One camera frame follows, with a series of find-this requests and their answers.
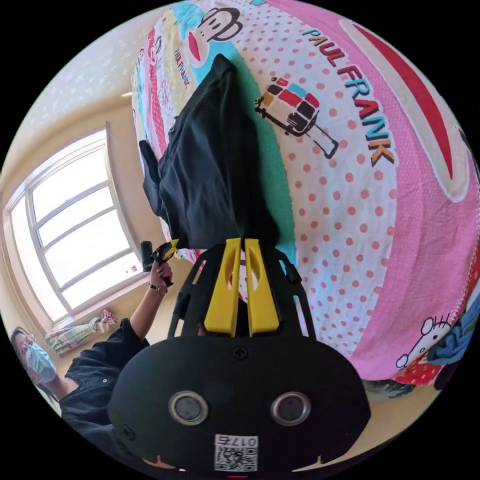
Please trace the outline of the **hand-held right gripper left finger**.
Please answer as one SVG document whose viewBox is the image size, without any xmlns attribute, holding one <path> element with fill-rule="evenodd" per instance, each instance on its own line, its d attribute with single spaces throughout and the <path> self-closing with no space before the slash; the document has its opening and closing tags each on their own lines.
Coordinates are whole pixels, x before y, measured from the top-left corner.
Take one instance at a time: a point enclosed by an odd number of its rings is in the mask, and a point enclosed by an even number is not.
<svg viewBox="0 0 480 480">
<path fill-rule="evenodd" d="M 239 300 L 241 239 L 226 241 L 203 325 L 210 334 L 235 336 Z"/>
</svg>

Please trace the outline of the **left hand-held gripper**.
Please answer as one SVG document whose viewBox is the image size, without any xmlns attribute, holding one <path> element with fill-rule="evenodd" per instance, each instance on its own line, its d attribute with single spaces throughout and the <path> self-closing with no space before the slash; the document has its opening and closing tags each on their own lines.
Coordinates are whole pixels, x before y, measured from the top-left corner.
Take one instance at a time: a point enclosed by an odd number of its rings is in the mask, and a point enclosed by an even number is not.
<svg viewBox="0 0 480 480">
<path fill-rule="evenodd" d="M 158 262 L 168 262 L 177 252 L 178 240 L 172 239 L 161 246 L 159 246 L 153 253 L 152 253 L 152 260 Z"/>
</svg>

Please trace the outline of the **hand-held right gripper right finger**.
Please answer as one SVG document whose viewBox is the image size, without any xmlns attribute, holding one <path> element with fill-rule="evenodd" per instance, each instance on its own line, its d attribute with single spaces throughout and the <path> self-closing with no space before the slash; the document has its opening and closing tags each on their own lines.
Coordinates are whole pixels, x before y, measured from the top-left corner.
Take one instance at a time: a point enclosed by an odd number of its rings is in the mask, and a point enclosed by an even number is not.
<svg viewBox="0 0 480 480">
<path fill-rule="evenodd" d="M 247 310 L 251 337 L 271 334 L 280 326 L 274 298 L 267 275 L 260 243 L 257 239 L 245 240 L 247 273 Z"/>
</svg>

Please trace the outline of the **person's left hand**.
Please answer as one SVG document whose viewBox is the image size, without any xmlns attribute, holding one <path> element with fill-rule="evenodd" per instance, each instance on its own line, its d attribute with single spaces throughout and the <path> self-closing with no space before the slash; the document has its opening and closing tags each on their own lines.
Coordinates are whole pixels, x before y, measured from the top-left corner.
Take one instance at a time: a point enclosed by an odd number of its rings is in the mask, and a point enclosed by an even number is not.
<svg viewBox="0 0 480 480">
<path fill-rule="evenodd" d="M 167 262 L 154 260 L 150 271 L 149 288 L 165 295 L 172 284 L 172 275 L 172 270 Z"/>
</svg>

